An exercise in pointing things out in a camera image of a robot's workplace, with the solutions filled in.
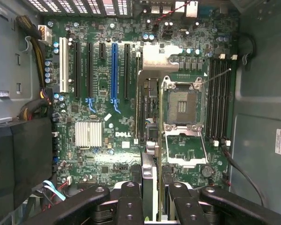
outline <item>blue pcie slot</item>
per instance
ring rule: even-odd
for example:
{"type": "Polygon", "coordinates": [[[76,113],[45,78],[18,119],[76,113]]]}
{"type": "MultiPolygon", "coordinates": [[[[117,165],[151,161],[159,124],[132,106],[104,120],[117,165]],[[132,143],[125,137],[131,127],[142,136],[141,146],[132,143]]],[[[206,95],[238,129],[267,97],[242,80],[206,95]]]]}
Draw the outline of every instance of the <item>blue pcie slot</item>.
{"type": "Polygon", "coordinates": [[[118,44],[116,43],[111,45],[111,103],[114,110],[121,113],[118,110],[118,44]]]}

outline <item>heatsink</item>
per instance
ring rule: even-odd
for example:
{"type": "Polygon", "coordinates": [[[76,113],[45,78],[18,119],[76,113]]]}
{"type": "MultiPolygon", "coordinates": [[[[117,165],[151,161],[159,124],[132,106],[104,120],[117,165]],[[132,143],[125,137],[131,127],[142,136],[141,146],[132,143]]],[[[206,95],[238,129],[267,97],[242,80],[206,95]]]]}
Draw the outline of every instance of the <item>heatsink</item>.
{"type": "Polygon", "coordinates": [[[75,123],[75,145],[80,148],[102,147],[101,122],[75,123]]]}

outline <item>red wire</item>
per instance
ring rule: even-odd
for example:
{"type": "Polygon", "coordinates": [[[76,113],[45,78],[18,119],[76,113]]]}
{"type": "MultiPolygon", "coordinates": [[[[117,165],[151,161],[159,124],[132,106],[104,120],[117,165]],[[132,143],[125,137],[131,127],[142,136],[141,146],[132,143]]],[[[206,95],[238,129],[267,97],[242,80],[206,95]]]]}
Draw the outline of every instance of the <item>red wire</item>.
{"type": "Polygon", "coordinates": [[[182,7],[187,6],[189,3],[191,3],[191,1],[192,1],[192,0],[188,1],[187,3],[185,3],[185,4],[184,4],[184,5],[182,5],[182,6],[180,6],[180,7],[176,8],[176,9],[174,9],[173,11],[170,11],[170,12],[168,12],[168,13],[166,13],[166,14],[162,15],[162,16],[161,16],[161,17],[159,17],[157,20],[160,22],[160,21],[162,20],[162,18],[166,17],[166,16],[167,16],[167,15],[169,15],[169,14],[174,13],[176,10],[181,9],[182,7]]]}

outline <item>white pci slot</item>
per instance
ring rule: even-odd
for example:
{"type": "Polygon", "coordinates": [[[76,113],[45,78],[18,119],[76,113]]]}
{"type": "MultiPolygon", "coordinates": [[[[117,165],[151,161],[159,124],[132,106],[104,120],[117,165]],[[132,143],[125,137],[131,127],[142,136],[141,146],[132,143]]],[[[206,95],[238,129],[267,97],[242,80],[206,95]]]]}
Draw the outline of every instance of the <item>white pci slot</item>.
{"type": "Polygon", "coordinates": [[[59,38],[59,90],[69,92],[69,41],[65,37],[59,38]]]}

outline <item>chip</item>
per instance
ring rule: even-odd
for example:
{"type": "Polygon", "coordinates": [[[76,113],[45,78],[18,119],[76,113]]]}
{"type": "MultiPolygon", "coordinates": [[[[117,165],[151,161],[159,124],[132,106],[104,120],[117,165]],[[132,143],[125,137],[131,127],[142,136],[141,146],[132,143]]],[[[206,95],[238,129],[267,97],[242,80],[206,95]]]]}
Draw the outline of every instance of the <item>chip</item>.
{"type": "Polygon", "coordinates": [[[102,173],[108,173],[108,166],[102,166],[102,173]]]}

